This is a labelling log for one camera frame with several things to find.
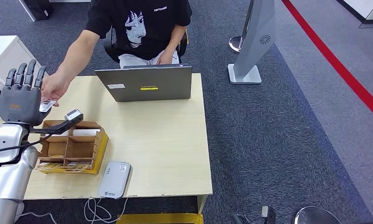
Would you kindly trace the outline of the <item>person's left hand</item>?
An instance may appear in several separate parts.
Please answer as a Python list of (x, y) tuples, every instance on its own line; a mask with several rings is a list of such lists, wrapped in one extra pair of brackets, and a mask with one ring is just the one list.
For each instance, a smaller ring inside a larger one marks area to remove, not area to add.
[(157, 62), (156, 64), (172, 64), (173, 63), (173, 54), (174, 50), (163, 50), (158, 56), (157, 56)]

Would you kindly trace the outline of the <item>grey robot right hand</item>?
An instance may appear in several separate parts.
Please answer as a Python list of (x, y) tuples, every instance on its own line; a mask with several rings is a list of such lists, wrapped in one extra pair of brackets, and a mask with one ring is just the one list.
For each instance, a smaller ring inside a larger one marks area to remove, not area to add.
[(241, 213), (233, 213), (231, 218), (235, 224), (250, 224), (249, 219)]

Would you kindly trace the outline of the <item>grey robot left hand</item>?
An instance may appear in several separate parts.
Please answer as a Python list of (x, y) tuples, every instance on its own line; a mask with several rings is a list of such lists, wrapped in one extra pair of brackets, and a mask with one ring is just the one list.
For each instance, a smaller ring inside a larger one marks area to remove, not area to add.
[(40, 67), (34, 76), (36, 60), (22, 63), (11, 69), (0, 95), (0, 117), (5, 122), (40, 125), (50, 113), (40, 111), (41, 87), (46, 66)]

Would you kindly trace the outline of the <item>person's right hand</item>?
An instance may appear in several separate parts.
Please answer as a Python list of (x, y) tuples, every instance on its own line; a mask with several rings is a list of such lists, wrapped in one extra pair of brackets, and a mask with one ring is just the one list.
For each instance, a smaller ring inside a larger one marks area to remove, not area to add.
[(72, 77), (61, 72), (45, 76), (41, 87), (41, 101), (55, 101), (54, 106), (58, 107), (58, 100), (66, 93), (72, 80)]

